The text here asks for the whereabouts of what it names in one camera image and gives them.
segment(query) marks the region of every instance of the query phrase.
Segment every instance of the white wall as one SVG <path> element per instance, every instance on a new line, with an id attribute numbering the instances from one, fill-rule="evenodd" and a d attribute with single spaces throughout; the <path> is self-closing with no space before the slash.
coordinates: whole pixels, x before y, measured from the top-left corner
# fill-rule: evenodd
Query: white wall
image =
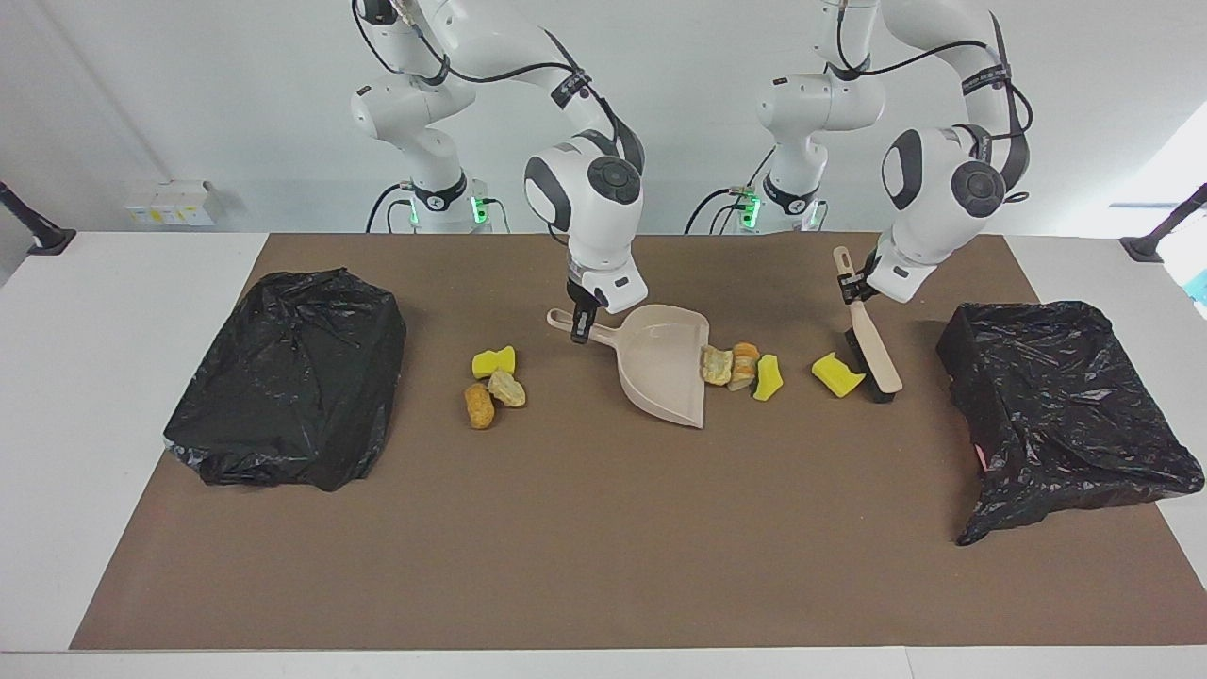
<path id="1" fill-rule="evenodd" d="M 1118 195 L 1121 203 L 1176 205 L 1207 182 L 1207 103 Z"/>
<path id="2" fill-rule="evenodd" d="M 680 229 L 706 192 L 745 181 L 770 146 L 754 117 L 763 83 L 821 66 L 803 0 L 515 2 L 559 34 L 646 142 L 647 232 Z M 1110 201 L 1207 98 L 1207 6 L 1001 0 L 993 8 L 1016 83 L 1038 111 L 1022 186 L 1033 199 L 993 228 L 1094 233 L 1079 215 Z M 911 53 L 877 31 L 877 63 Z M 360 135 L 348 113 L 352 90 L 378 72 L 343 0 L 7 0 L 0 174 L 80 228 L 126 227 L 126 186 L 167 174 L 211 180 L 228 206 L 225 228 L 355 230 L 380 188 L 406 175 L 404 158 Z M 884 150 L 906 127 L 963 113 L 941 62 L 884 80 L 880 125 L 826 135 L 830 228 L 884 228 L 892 215 L 877 178 Z M 512 207 L 514 226 L 537 228 L 521 168 L 571 131 L 546 94 L 483 87 L 474 107 L 441 127 Z"/>

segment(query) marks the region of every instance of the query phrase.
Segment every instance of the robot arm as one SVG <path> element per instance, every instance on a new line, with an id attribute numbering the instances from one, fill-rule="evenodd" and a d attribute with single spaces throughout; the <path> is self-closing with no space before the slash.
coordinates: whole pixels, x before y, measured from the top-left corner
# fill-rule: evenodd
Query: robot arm
<path id="1" fill-rule="evenodd" d="M 814 45 L 826 72 L 777 78 L 760 103 L 760 121 L 777 148 L 763 189 L 791 216 L 809 206 L 826 169 L 826 150 L 812 134 L 869 127 L 884 110 L 875 77 L 882 71 L 869 70 L 868 47 L 879 6 L 880 0 L 816 0 L 821 35 Z M 1008 200 L 1030 151 L 992 13 L 976 0 L 885 0 L 885 23 L 902 42 L 956 70 L 970 121 L 906 130 L 885 157 L 882 181 L 899 213 L 868 257 L 861 295 L 884 292 L 908 302 Z"/>
<path id="2" fill-rule="evenodd" d="M 630 250 L 643 203 L 645 151 L 556 37 L 503 0 L 358 1 L 387 5 L 380 13 L 393 13 L 397 21 L 385 25 L 407 27 L 378 29 L 392 45 L 381 52 L 384 62 L 396 59 L 433 74 L 412 76 L 412 90 L 391 96 L 389 105 L 377 104 L 372 92 L 362 89 L 358 96 L 365 105 L 358 111 L 371 115 L 357 117 L 371 134 L 414 156 L 415 166 L 432 186 L 456 188 L 465 175 L 451 140 L 426 124 L 471 104 L 470 83 L 520 80 L 542 88 L 578 130 L 533 156 L 525 169 L 529 205 L 550 230 L 568 236 L 572 338 L 587 341 L 600 306 L 619 312 L 645 299 L 648 289 Z M 362 16 L 368 21 L 372 14 Z M 378 123 L 383 118 L 392 125 Z M 422 185 L 418 177 L 415 183 Z"/>
<path id="3" fill-rule="evenodd" d="M 844 14 L 844 54 L 864 68 L 871 60 L 871 27 L 879 5 L 880 0 L 852 0 Z M 792 218 L 814 201 L 829 158 L 814 134 L 871 127 L 885 110 L 880 81 L 859 77 L 842 65 L 838 0 L 815 0 L 814 8 L 814 51 L 826 60 L 826 72 L 775 78 L 758 109 L 759 122 L 776 144 L 763 192 Z"/>
<path id="4" fill-rule="evenodd" d="M 470 230 L 477 219 L 470 177 L 461 168 L 456 144 L 427 125 L 473 104 L 473 84 L 459 80 L 437 82 L 433 76 L 441 71 L 441 63 L 387 0 L 356 0 L 355 11 L 368 27 L 366 39 L 390 70 L 352 94 L 356 124 L 409 159 L 420 229 Z M 422 22 L 422 17 L 415 21 Z"/>
<path id="5" fill-rule="evenodd" d="M 578 129 L 568 141 L 529 160 L 525 194 L 550 228 L 568 236 L 566 288 L 575 300 L 571 336 L 587 343 L 600 306 L 619 312 L 648 293 L 630 250 L 643 203 L 641 141 L 556 37 L 511 4 L 414 0 L 414 5 L 462 75 L 494 80 L 483 76 L 508 74 L 533 84 L 549 93 Z"/>
<path id="6" fill-rule="evenodd" d="M 881 168 L 885 189 L 899 210 L 869 257 L 873 288 L 908 302 L 926 277 L 964 246 L 1009 200 L 1007 193 L 1030 162 L 1019 121 L 1002 30 L 972 0 L 894 0 L 885 5 L 888 30 L 902 42 L 938 55 L 963 81 L 972 124 L 908 130 Z"/>

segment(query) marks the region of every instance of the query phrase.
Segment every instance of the beige dustpan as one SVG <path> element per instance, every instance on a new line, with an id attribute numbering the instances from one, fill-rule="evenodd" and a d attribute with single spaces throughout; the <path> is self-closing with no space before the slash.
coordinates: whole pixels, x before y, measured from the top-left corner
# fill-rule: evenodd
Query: beige dustpan
<path id="1" fill-rule="evenodd" d="M 573 315 L 553 309 L 549 324 L 568 330 Z M 700 356 L 709 345 L 709 318 L 664 304 L 634 309 L 620 327 L 591 326 L 594 341 L 616 350 L 620 386 L 647 414 L 704 429 Z"/>

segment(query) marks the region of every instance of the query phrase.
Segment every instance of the black garbage bag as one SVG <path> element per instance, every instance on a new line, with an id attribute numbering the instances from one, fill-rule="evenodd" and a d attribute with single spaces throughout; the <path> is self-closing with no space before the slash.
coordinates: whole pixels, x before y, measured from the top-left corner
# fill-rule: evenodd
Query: black garbage bag
<path id="1" fill-rule="evenodd" d="M 962 304 L 938 346 L 985 472 L 964 532 L 1196 493 L 1203 472 L 1084 302 Z"/>
<path id="2" fill-rule="evenodd" d="M 239 302 L 164 439 L 211 485 L 363 479 L 385 445 L 407 327 L 346 269 L 274 273 Z"/>

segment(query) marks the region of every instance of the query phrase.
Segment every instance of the white table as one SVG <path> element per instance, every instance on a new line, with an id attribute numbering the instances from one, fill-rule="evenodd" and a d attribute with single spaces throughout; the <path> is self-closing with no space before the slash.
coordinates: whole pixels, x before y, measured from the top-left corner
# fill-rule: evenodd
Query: white table
<path id="1" fill-rule="evenodd" d="M 1185 677 L 1174 649 L 770 649 L 514 652 L 65 652 L 162 451 L 161 432 L 264 234 L 81 233 L 0 287 L 0 678 Z M 1085 299 L 1182 443 L 1207 458 L 1207 321 L 1113 240 L 1010 238 L 1043 300 Z M 1207 581 L 1207 496 L 1161 511 Z"/>

